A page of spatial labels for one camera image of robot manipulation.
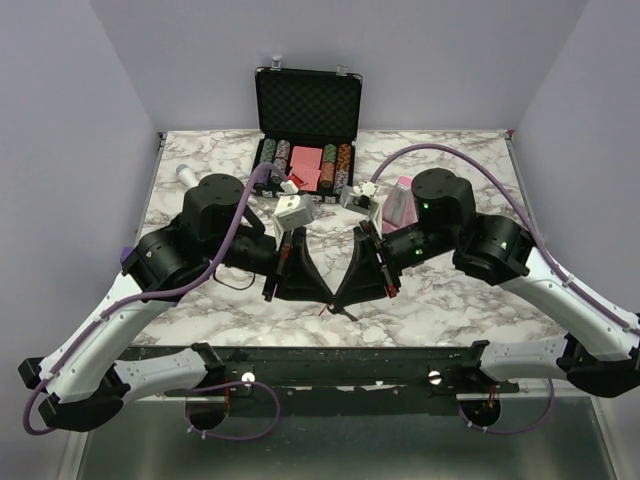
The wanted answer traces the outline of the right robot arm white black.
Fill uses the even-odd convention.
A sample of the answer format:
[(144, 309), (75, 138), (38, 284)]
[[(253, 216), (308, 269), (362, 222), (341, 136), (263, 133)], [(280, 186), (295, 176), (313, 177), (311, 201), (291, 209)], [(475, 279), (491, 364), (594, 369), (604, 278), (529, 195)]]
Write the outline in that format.
[(411, 193), (415, 223), (381, 234), (370, 221), (354, 230), (354, 250), (330, 306), (395, 297), (409, 267), (449, 253), (456, 270), (510, 292), (554, 320), (565, 335), (531, 343), (478, 341), (479, 357), (464, 362), (460, 379), (480, 392), (515, 379), (566, 380), (594, 396), (614, 398), (639, 385), (638, 315), (554, 272), (532, 234), (501, 215), (477, 212), (471, 183), (433, 168), (419, 173)]

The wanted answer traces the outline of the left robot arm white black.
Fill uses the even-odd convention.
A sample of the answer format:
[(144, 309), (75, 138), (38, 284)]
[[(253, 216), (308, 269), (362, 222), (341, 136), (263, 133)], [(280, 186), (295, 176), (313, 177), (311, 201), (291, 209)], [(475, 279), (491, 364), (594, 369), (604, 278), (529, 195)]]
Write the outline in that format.
[(104, 299), (65, 343), (20, 364), (31, 390), (24, 412), (40, 415), (44, 433), (94, 430), (125, 405), (155, 394), (214, 393), (224, 380), (224, 366), (206, 343), (155, 360), (125, 361), (122, 353), (220, 266), (262, 276), (266, 301), (331, 302), (306, 243), (314, 202), (293, 180), (282, 183), (274, 231), (267, 234), (248, 204), (252, 182), (227, 174), (196, 179), (188, 171), (180, 177), (187, 187), (181, 212), (124, 250)]

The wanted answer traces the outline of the silver key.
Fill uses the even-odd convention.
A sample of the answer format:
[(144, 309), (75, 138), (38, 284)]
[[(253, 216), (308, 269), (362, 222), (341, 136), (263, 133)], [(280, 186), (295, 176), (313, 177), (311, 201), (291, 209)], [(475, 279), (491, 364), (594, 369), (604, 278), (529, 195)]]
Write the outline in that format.
[(359, 319), (353, 314), (349, 313), (344, 307), (335, 307), (333, 310), (335, 315), (342, 315), (348, 318), (351, 322), (358, 322)]

